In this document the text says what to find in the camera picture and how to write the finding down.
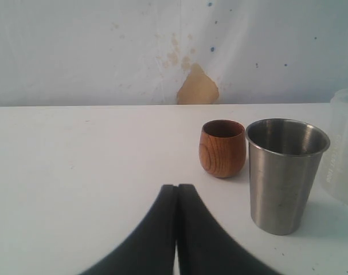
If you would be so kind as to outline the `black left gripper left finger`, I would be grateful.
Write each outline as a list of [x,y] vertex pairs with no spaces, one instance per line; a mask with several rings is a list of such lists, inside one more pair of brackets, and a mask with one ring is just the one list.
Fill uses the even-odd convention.
[[177,202],[178,187],[164,184],[133,232],[83,274],[173,274]]

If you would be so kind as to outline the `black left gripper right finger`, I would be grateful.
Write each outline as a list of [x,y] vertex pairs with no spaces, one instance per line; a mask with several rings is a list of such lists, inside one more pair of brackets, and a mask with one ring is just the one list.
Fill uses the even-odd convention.
[[178,186],[176,231],[180,274],[278,274],[221,227],[192,184]]

